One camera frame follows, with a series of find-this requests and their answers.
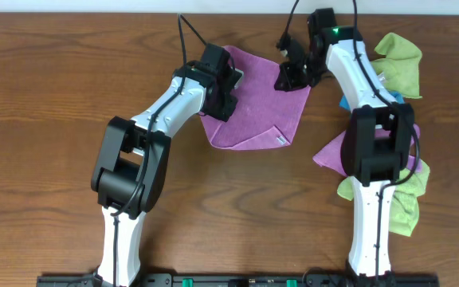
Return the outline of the purple cloth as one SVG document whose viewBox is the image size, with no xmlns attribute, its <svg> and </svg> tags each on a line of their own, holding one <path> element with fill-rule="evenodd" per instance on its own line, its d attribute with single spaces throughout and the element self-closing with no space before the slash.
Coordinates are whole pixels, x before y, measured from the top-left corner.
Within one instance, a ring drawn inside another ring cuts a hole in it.
<svg viewBox="0 0 459 287">
<path fill-rule="evenodd" d="M 414 130 L 417 133 L 417 136 L 420 136 L 420 128 L 416 124 L 414 124 Z M 342 132 L 336 138 L 334 138 L 330 143 L 328 143 L 325 147 L 323 147 L 318 153 L 313 156 L 313 161 L 317 163 L 321 167 L 328 167 L 333 171 L 340 173 L 343 176 L 348 176 L 342 165 L 341 156 L 340 156 L 340 149 L 343 143 L 343 138 L 346 132 Z M 378 138 L 386 137 L 390 134 L 389 131 L 383 129 L 376 129 L 375 136 Z M 407 168 L 411 169 L 414 166 L 414 156 L 409 155 Z M 415 172 L 421 172 L 423 169 L 421 160 L 419 160 L 419 164 L 416 167 Z"/>
<path fill-rule="evenodd" d="M 244 76 L 232 91 L 237 106 L 228 121 L 201 118 L 209 143 L 233 151 L 287 147 L 296 134 L 311 89 L 276 90 L 274 84 L 280 72 L 276 62 L 235 46 L 227 45 L 225 49 Z"/>
</svg>

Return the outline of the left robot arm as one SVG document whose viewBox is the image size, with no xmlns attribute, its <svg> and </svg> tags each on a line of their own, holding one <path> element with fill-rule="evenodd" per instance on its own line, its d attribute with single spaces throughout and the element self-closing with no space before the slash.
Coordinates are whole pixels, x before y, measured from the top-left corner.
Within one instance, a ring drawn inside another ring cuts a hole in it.
<svg viewBox="0 0 459 287">
<path fill-rule="evenodd" d="M 227 121 L 243 73 L 230 52 L 208 44 L 198 61 L 184 61 L 167 90 L 140 114 L 113 117 L 91 179 L 104 216 L 104 252 L 95 286 L 132 286 L 139 276 L 143 222 L 162 193 L 171 141 L 194 115 Z"/>
</svg>

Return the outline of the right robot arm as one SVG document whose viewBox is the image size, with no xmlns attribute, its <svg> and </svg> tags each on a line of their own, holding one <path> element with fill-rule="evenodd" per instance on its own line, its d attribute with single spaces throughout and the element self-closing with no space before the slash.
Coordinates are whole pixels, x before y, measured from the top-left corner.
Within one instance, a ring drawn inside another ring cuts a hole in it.
<svg viewBox="0 0 459 287">
<path fill-rule="evenodd" d="M 340 147 L 351 181 L 354 231 L 347 265 L 355 286 L 393 286 L 388 255 L 390 205 L 411 151 L 419 150 L 414 110 L 385 89 L 356 24 L 340 26 L 331 8 L 308 16 L 309 49 L 284 31 L 277 43 L 287 61 L 274 88 L 291 92 L 316 86 L 325 73 L 337 80 L 351 111 Z"/>
</svg>

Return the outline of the upper green cloth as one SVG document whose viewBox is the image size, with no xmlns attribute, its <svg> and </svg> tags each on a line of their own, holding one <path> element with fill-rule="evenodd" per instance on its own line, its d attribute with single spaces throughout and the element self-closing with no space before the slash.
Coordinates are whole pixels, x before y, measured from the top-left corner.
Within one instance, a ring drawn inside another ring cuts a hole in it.
<svg viewBox="0 0 459 287">
<path fill-rule="evenodd" d="M 382 58 L 373 60 L 371 65 L 378 75 L 385 77 L 383 86 L 405 98 L 421 99 L 419 64 L 422 51 L 404 37 L 388 33 L 375 46 L 375 52 Z"/>
</svg>

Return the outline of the green cloth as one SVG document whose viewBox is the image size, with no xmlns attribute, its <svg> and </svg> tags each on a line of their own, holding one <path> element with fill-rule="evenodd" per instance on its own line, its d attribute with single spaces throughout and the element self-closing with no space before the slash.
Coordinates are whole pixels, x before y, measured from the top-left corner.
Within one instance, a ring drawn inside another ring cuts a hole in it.
<svg viewBox="0 0 459 287">
<path fill-rule="evenodd" d="M 404 37 L 388 33 L 375 46 L 375 52 L 382 58 L 373 60 L 371 65 L 378 75 L 385 77 L 383 86 L 405 98 L 421 99 L 419 64 L 422 51 Z"/>
<path fill-rule="evenodd" d="M 430 167 L 420 159 L 414 175 L 396 187 L 390 205 L 390 232 L 411 236 L 420 216 L 418 197 L 425 194 L 429 176 Z"/>
</svg>

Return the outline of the blue cloth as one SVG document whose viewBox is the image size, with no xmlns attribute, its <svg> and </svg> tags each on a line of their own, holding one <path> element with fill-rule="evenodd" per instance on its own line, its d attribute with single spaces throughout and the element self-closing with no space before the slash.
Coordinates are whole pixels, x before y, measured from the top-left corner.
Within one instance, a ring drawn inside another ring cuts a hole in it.
<svg viewBox="0 0 459 287">
<path fill-rule="evenodd" d="M 403 96 L 400 92 L 396 91 L 390 91 L 390 94 L 396 99 L 396 101 L 400 104 L 404 104 L 405 101 L 403 99 Z M 347 102 L 347 99 L 345 96 L 342 96 L 341 101 L 339 102 L 339 106 L 347 111 L 350 111 L 350 106 L 349 103 Z"/>
</svg>

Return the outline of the lower green cloth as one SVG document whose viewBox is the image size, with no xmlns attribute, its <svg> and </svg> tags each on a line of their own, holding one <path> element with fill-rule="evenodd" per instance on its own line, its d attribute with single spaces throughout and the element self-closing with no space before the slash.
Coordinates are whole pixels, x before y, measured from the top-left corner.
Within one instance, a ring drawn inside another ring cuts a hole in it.
<svg viewBox="0 0 459 287">
<path fill-rule="evenodd" d="M 390 232 L 411 236 L 420 216 L 418 197 L 425 194 L 429 176 L 430 167 L 420 159 L 414 175 L 396 187 L 390 205 Z"/>
</svg>

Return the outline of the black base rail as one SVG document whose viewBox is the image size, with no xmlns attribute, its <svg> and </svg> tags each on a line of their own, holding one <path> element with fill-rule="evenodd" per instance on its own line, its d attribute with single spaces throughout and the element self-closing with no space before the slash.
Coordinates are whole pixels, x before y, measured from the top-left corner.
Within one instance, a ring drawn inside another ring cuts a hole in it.
<svg viewBox="0 0 459 287">
<path fill-rule="evenodd" d="M 373 279 L 352 278 L 341 274 L 324 275 L 312 273 L 304 277 L 295 276 L 179 276 L 168 273 L 151 273 L 135 280 L 138 287 L 328 287 L 328 286 L 373 286 Z M 37 287 L 97 287 L 108 283 L 91 274 L 84 276 L 40 276 Z"/>
</svg>

